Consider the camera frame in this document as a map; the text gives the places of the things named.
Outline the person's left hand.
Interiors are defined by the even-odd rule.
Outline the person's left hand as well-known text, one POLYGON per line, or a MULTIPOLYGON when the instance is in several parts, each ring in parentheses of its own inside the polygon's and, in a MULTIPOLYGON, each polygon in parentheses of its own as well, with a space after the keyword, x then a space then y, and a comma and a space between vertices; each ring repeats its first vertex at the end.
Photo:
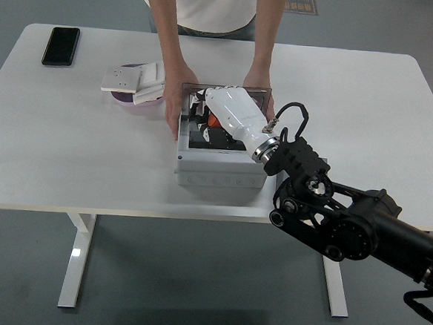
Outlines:
MULTIPOLYGON (((269 74, 270 73, 267 70, 251 68, 245 76, 242 86, 246 88, 271 89, 269 74)), ((267 122, 270 122, 274 117, 274 98, 273 96, 270 96, 266 109, 267 122)))

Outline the person's right hand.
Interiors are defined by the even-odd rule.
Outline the person's right hand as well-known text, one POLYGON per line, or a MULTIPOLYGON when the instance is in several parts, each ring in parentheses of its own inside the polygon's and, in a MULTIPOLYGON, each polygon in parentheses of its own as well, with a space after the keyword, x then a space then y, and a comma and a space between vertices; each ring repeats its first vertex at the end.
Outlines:
POLYGON ((166 71, 165 90, 165 121, 171 130, 173 139, 177 141, 179 135, 179 117, 182 113, 182 92, 184 84, 198 84, 195 73, 185 62, 171 65, 166 71))

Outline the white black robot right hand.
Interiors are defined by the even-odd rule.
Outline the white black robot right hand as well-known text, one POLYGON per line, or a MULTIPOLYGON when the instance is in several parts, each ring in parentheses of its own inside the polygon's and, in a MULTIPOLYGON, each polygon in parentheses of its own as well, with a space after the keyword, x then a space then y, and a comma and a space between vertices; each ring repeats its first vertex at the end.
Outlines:
POLYGON ((254 162, 263 163, 279 145, 273 132, 278 118, 267 122, 245 88, 206 88, 190 98, 190 147, 246 151, 254 162))

